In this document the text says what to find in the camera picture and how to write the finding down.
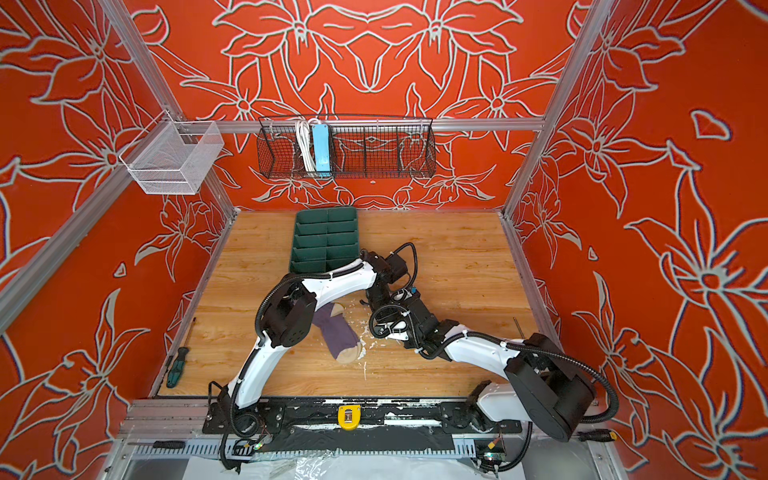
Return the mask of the purple sock beige toe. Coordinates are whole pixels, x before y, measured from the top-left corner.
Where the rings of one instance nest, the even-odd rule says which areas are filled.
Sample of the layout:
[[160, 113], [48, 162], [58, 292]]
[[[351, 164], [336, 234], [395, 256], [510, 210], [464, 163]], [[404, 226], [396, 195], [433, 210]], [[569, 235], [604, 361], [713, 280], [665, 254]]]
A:
[[328, 303], [314, 314], [313, 325], [320, 329], [330, 355], [340, 364], [358, 360], [363, 345], [357, 333], [344, 317], [344, 307]]

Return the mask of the green plastic divider tray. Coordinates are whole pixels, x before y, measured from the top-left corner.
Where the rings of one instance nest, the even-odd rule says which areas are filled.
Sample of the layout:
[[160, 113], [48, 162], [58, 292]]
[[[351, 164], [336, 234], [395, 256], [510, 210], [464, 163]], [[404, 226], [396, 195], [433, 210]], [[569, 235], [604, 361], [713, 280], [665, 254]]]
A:
[[299, 211], [295, 216], [289, 271], [325, 273], [359, 258], [358, 214], [354, 207]]

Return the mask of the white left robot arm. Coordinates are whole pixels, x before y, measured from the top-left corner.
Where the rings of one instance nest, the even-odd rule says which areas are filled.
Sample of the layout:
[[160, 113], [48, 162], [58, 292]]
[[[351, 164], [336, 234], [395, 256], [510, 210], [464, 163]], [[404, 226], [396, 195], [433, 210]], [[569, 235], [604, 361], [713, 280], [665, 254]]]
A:
[[366, 291], [375, 309], [391, 297], [390, 286], [409, 276], [408, 265], [393, 251], [382, 257], [363, 250], [360, 256], [322, 273], [289, 273], [268, 293], [254, 319], [257, 340], [238, 374], [221, 388], [217, 405], [224, 431], [252, 438], [263, 429], [255, 410], [263, 389], [282, 357], [302, 342], [312, 327], [320, 329], [331, 356], [340, 363], [359, 357], [362, 343], [337, 301]]

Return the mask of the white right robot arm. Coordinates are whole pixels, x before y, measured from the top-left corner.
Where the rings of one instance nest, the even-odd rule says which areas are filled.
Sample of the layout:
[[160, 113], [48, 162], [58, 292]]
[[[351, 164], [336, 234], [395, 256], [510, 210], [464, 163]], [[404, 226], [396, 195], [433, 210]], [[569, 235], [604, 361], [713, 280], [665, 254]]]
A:
[[426, 360], [465, 363], [506, 378], [507, 385], [491, 383], [477, 396], [477, 408], [493, 422], [530, 421], [566, 442], [579, 425], [603, 423], [618, 413], [620, 400], [610, 381], [543, 334], [509, 340], [439, 320], [414, 289], [369, 289], [366, 302], [374, 337], [396, 338]]

